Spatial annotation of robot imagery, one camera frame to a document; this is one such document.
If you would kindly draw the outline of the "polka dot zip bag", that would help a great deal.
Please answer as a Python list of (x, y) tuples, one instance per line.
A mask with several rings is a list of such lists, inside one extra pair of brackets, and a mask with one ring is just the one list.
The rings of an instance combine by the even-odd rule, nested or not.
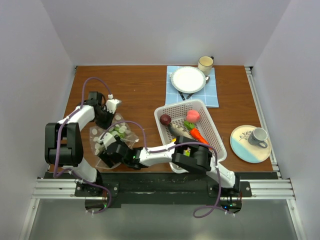
[[(119, 113), (116, 113), (112, 124), (117, 123), (115, 126), (109, 129), (109, 133), (114, 137), (120, 137), (121, 141), (124, 142), (129, 148), (133, 148), (134, 144), (139, 141), (139, 137), (131, 130), (129, 125), (125, 122), (118, 123), (124, 121), (125, 119)], [(94, 154), (95, 159), (95, 167), (104, 169), (104, 170), (112, 170), (117, 168), (121, 163), (114, 163), (111, 167), (109, 167), (106, 163), (104, 163), (98, 156), (98, 149), (99, 149), (99, 139), (100, 136), (103, 134), (104, 129), (98, 126), (92, 126), (89, 129), (89, 142), (92, 153)]]

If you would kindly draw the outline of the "dark red fake plum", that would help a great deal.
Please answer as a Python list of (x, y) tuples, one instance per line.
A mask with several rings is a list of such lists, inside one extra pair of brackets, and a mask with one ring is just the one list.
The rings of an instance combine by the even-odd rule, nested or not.
[(162, 114), (159, 121), (163, 126), (168, 126), (171, 124), (172, 119), (168, 114)]

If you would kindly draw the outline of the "silver fake fish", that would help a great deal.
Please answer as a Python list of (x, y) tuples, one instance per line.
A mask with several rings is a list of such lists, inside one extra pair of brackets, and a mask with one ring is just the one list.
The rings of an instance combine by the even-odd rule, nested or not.
[(167, 125), (167, 128), (169, 130), (169, 132), (171, 133), (171, 135), (173, 135), (174, 137), (186, 137), (189, 139), (194, 139), (186, 130), (184, 130), (182, 127), (178, 126), (175, 123), (169, 123)]

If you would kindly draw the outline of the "green fake leafy vegetable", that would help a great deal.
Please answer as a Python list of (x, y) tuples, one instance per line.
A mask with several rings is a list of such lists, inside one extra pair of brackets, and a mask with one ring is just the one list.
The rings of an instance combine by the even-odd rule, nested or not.
[(115, 137), (115, 136), (119, 136), (120, 138), (124, 139), (126, 137), (126, 130), (127, 127), (126, 126), (121, 126), (118, 127), (116, 126), (112, 131), (111, 134)]

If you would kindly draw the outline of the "orange fake carrot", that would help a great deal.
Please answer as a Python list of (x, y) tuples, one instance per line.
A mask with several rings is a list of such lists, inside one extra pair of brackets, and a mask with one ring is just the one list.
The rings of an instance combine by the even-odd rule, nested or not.
[(205, 140), (205, 138), (201, 135), (199, 130), (196, 128), (194, 123), (184, 121), (184, 126), (188, 129), (190, 135), (196, 139), (198, 142), (209, 145), (209, 143)]

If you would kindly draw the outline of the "pink fake peach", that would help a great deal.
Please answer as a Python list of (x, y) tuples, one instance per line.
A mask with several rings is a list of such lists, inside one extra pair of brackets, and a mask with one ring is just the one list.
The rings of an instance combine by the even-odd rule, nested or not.
[(200, 118), (200, 113), (194, 109), (191, 109), (186, 113), (186, 121), (189, 123), (195, 124), (200, 120)]

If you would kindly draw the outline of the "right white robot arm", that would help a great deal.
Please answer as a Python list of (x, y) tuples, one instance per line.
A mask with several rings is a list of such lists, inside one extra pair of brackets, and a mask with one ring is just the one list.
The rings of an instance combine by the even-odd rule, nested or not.
[(117, 163), (140, 170), (162, 163), (172, 163), (191, 174), (207, 175), (215, 180), (230, 197), (241, 190), (240, 177), (218, 160), (218, 153), (207, 143), (180, 136), (169, 144), (158, 147), (129, 148), (119, 137), (101, 141), (95, 155), (109, 168)]

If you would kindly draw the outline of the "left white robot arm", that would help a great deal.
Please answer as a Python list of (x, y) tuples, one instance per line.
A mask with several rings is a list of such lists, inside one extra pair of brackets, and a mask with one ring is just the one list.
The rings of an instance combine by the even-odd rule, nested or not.
[(45, 126), (44, 158), (48, 164), (54, 165), (55, 179), (69, 173), (79, 180), (81, 190), (92, 196), (108, 195), (100, 172), (84, 158), (81, 131), (90, 122), (106, 130), (111, 126), (120, 103), (112, 94), (105, 98), (102, 93), (92, 91), (88, 99), (82, 99), (65, 118)]

